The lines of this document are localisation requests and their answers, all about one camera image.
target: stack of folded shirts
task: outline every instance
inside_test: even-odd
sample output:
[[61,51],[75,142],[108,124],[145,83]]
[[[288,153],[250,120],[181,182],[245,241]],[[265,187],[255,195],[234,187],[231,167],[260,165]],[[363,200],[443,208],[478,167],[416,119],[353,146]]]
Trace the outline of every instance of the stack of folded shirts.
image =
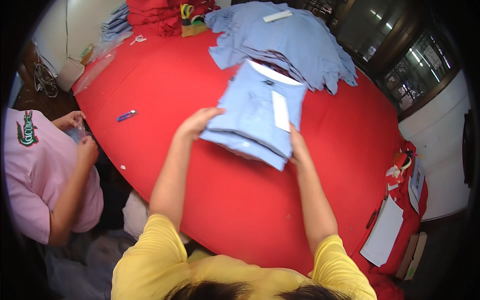
[[306,91],[307,86],[248,60],[218,101],[217,107],[225,108],[225,113],[213,117],[200,138],[283,171],[292,146],[289,131],[277,126],[273,94],[285,99],[287,126],[290,121],[299,130]]
[[[266,23],[274,13],[290,11],[290,17]],[[257,59],[285,69],[288,75],[309,89],[337,93],[342,79],[356,86],[352,58],[337,43],[325,22],[306,10],[286,3],[247,2],[210,12],[205,23],[213,32],[224,32],[217,47],[209,52],[223,70],[246,58]]]
[[136,34],[168,37],[181,34],[180,5],[194,6],[191,17],[220,7],[214,0],[127,0],[128,22]]
[[111,16],[102,24],[102,43],[111,42],[122,33],[132,30],[127,21],[128,14],[125,2],[110,13]]

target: stack of red shirts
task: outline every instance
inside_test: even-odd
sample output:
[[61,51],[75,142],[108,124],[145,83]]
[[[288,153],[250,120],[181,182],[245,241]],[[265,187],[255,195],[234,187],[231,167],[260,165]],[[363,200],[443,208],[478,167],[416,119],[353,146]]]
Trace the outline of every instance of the stack of red shirts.
[[194,6],[191,17],[220,9],[214,0],[127,0],[128,23],[135,34],[162,37],[181,34],[180,5]]

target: dark pants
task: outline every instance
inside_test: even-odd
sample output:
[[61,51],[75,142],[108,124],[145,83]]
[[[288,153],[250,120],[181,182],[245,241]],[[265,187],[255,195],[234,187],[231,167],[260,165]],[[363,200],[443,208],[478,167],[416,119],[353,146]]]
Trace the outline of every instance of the dark pants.
[[129,193],[103,181],[100,181],[103,192],[103,211],[99,223],[94,230],[123,229],[123,212]]

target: woman in yellow shirt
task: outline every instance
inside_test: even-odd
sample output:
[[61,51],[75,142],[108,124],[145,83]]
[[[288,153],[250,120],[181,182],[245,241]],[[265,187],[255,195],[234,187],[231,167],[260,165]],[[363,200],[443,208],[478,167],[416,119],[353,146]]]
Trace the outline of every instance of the woman in yellow shirt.
[[150,216],[138,242],[113,271],[112,299],[376,299],[368,279],[338,236],[303,137],[291,127],[305,233],[314,256],[309,277],[283,268],[260,268],[200,252],[187,258],[178,232],[192,142],[220,108],[203,108],[175,132],[150,199]]

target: blue utility knife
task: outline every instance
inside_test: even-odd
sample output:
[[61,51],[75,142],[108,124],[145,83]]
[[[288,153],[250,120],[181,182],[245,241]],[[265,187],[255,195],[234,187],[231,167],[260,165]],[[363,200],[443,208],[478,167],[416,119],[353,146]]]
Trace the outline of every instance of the blue utility knife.
[[136,114],[137,114],[137,111],[136,111],[136,110],[131,110],[131,111],[127,112],[126,114],[123,114],[123,115],[119,116],[119,117],[117,118],[117,121],[118,121],[118,122],[123,121],[123,120],[125,120],[125,119],[130,118],[130,117],[133,117],[133,116],[136,115]]

